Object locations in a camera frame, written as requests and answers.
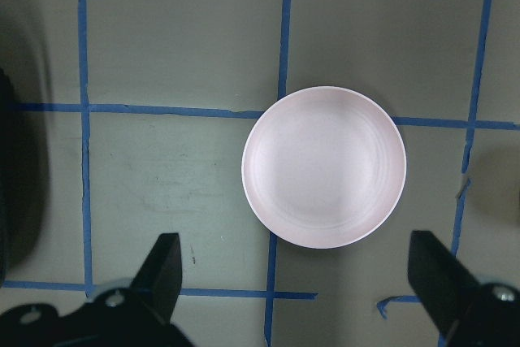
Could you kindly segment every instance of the screw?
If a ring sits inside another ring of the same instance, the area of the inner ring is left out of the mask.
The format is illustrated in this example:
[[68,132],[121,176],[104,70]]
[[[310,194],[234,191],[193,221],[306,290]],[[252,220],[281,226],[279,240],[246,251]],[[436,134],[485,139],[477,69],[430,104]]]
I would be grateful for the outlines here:
[[503,284],[495,286],[493,288],[493,294],[501,301],[512,302],[515,299],[514,291]]
[[119,306],[123,303],[124,295],[121,294],[119,290],[116,290],[114,294],[112,294],[105,300],[105,305],[109,306],[110,308],[115,308],[116,306]]
[[19,318],[20,324],[28,325],[30,323],[34,323],[35,321],[38,321],[41,317],[41,312],[33,306],[31,308],[30,312],[27,312],[22,317]]

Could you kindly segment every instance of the grid square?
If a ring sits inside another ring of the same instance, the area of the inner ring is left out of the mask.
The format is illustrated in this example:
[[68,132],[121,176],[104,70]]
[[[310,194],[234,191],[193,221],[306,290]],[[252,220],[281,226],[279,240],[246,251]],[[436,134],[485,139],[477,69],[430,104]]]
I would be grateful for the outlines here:
[[195,345],[265,347],[264,300],[180,296],[172,322]]
[[374,301],[358,296],[319,294],[316,301],[277,300],[272,345],[435,345],[439,333],[422,306],[391,305],[388,312],[385,320]]
[[268,231],[241,186],[247,119],[92,114],[93,273],[132,277],[179,232],[185,288],[264,289]]
[[492,0],[479,119],[520,123],[519,24],[520,4],[517,0]]
[[15,306],[43,303],[56,308],[60,316],[69,314],[85,303],[83,292],[59,292],[31,288],[0,289],[0,314]]
[[292,0],[288,92],[339,85],[391,115],[467,119],[482,0]]
[[0,64],[22,102],[79,102],[77,37],[77,0],[0,0]]
[[468,175],[459,259],[485,280],[519,286],[520,133],[478,130]]
[[264,110],[281,0],[89,0],[91,102]]
[[76,113],[23,113],[7,180],[9,280],[82,284],[81,130]]
[[461,185],[464,131],[406,127],[401,133],[408,174],[392,215],[368,237],[339,249],[316,251],[280,240],[277,290],[364,297],[370,305],[413,293],[406,279],[410,233],[429,229],[449,245]]

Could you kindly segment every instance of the plate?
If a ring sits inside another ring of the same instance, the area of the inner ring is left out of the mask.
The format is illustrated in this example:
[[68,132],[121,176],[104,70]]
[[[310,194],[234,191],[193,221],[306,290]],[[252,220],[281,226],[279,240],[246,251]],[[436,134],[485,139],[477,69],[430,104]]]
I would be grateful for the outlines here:
[[288,95],[254,125],[242,156],[260,221],[296,245],[335,248],[379,227],[406,178],[401,135],[374,101],[340,87]]

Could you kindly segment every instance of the pink plate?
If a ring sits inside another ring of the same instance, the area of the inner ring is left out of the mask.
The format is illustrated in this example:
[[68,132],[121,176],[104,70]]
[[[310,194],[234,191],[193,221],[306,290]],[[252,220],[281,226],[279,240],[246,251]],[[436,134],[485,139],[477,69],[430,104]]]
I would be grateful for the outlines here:
[[369,98],[339,87],[303,89],[254,125],[242,157],[251,208],[297,245],[334,248],[362,239],[392,213],[405,185],[396,125]]

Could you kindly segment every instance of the metal screw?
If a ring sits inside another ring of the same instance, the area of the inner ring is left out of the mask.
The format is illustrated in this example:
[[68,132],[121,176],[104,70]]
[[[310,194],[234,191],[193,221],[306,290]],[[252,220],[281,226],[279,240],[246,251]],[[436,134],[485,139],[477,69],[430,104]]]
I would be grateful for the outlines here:
[[512,302],[515,299],[514,291],[502,284],[493,288],[493,294],[501,301]]
[[110,308],[115,308],[116,306],[119,306],[123,303],[124,295],[121,294],[119,290],[116,290],[114,294],[112,294],[105,300],[105,305],[109,306]]
[[22,317],[19,318],[20,324],[28,325],[30,323],[34,323],[39,320],[41,317],[41,312],[35,308],[34,306],[31,308],[30,312],[27,312]]

